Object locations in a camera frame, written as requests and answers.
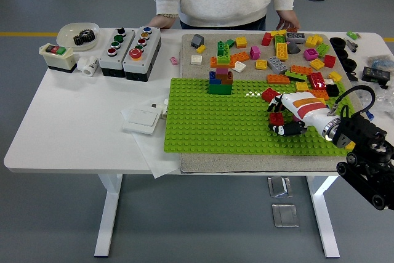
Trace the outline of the person's left hand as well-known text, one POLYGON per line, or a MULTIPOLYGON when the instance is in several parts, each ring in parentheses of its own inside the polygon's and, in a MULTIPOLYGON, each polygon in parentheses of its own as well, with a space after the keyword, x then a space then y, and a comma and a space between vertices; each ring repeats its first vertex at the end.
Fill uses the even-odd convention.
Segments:
POLYGON ((276 13, 279 16, 279 23, 276 30, 286 30, 288 28, 299 30, 301 28, 300 22, 293 10, 277 10, 276 13))

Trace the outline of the person's right hand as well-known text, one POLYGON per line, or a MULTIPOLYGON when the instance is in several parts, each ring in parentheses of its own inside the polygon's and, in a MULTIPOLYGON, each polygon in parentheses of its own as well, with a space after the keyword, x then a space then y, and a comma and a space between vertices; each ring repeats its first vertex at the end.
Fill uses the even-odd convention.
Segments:
POLYGON ((147 26, 152 26, 160 29, 170 29, 177 19, 178 17, 172 18, 165 17, 163 15, 156 15, 150 20, 147 26))

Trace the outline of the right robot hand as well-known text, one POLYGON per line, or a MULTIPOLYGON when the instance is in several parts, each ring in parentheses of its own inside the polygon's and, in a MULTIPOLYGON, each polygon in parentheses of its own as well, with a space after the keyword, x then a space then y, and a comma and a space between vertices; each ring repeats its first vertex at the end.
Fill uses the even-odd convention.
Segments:
POLYGON ((309 126, 316 128, 318 133, 326 140, 332 140, 330 133, 335 133, 335 128, 340 123, 340 117, 333 115, 330 109, 310 92, 296 92, 275 96, 267 111, 290 111, 297 122, 284 125, 273 125, 273 131, 281 136, 295 136, 304 134, 309 126))

